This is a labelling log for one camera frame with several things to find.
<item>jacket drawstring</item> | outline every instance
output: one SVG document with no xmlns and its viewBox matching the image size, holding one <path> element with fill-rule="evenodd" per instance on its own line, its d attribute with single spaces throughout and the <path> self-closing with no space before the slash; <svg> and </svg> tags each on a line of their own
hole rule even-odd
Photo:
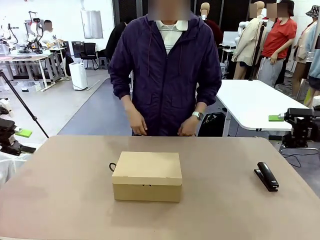
<svg viewBox="0 0 320 240">
<path fill-rule="evenodd" d="M 150 77 L 150 47 L 151 47 L 151 40 L 152 40 L 152 29 L 151 25 L 150 27 L 150 41 L 149 41 L 149 49 L 148 49 L 148 77 Z"/>
<path fill-rule="evenodd" d="M 183 46 L 180 48 L 180 59 L 179 59 L 179 76 L 181 75 L 181 58 L 182 58 Z"/>
</svg>

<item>man's right hand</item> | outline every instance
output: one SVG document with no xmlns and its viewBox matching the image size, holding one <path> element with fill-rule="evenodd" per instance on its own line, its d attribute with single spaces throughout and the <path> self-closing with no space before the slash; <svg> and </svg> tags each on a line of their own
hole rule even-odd
<svg viewBox="0 0 320 240">
<path fill-rule="evenodd" d="M 148 128 L 145 119 L 140 114 L 140 112 L 138 112 L 138 110 L 135 107 L 132 107 L 126 111 L 126 114 L 130 122 L 130 127 L 132 128 L 134 134 L 146 136 L 146 131 L 148 130 Z"/>
</svg>

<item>striped shirt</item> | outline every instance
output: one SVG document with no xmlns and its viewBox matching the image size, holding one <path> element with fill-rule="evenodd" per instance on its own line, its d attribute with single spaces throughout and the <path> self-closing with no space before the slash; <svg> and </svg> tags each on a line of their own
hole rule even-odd
<svg viewBox="0 0 320 240">
<path fill-rule="evenodd" d="M 157 20 L 156 25 L 161 33 L 166 54 L 174 47 L 183 31 L 188 30 L 188 21 L 179 20 L 174 25 L 165 25 L 162 21 Z"/>
</svg>

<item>wristwatch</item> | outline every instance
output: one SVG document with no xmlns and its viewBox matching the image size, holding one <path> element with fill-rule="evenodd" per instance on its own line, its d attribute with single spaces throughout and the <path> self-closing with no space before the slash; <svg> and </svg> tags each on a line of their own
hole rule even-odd
<svg viewBox="0 0 320 240">
<path fill-rule="evenodd" d="M 196 116 L 196 118 L 197 118 L 199 121 L 202 121 L 202 119 L 204 119 L 204 115 L 203 115 L 201 112 L 194 111 L 194 112 L 192 113 L 192 115 Z"/>
</svg>

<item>green block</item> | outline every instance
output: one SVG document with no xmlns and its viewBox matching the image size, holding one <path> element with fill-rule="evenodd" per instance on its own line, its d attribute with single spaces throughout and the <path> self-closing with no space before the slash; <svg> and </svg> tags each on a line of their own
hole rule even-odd
<svg viewBox="0 0 320 240">
<path fill-rule="evenodd" d="M 283 122 L 284 120 L 279 115 L 269 115 L 269 122 Z"/>
<path fill-rule="evenodd" d="M 15 135 L 24 137 L 24 138 L 29 138 L 31 134 L 32 134 L 32 131 L 27 129 L 22 129 L 20 132 L 15 133 Z"/>
</svg>

